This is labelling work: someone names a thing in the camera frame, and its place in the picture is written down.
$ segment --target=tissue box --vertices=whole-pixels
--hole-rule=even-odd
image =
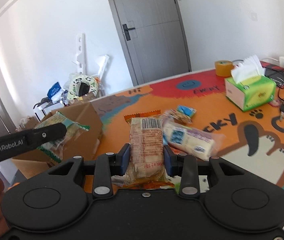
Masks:
[[[242,111],[248,111],[274,99],[276,83],[256,76],[236,84],[232,77],[225,79],[226,97]]]

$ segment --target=colorful tablecloth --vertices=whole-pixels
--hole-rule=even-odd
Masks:
[[[279,108],[266,104],[242,112],[226,99],[224,79],[214,70],[143,85],[92,104],[104,125],[97,155],[118,152],[129,142],[125,115],[185,105],[197,110],[191,126],[226,135],[219,156],[284,188],[284,120]],[[90,179],[85,188],[91,188]]]

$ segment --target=blue gripper pad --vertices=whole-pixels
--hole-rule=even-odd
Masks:
[[[129,165],[129,160],[130,160],[130,144],[127,146],[126,149],[121,149],[124,150],[124,154],[122,156],[122,163],[121,163],[121,176],[123,176],[126,173],[126,170],[128,168]]]
[[[166,148],[164,147],[163,148],[163,153],[164,153],[164,166],[165,166],[165,169],[166,169],[166,173],[169,175],[169,176],[173,176],[173,168],[172,168],[172,165],[171,165],[171,157],[168,153],[168,151],[166,150]]]

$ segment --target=white snack package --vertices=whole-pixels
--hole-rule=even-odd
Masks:
[[[225,137],[223,134],[207,133],[172,121],[163,124],[163,134],[170,146],[204,161],[218,152]]]

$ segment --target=packaged bread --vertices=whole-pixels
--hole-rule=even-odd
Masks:
[[[164,123],[163,133],[170,146],[204,161],[218,152],[225,137],[223,134],[204,132],[170,120]]]
[[[166,182],[161,111],[127,115],[130,128],[130,162],[124,185]]]

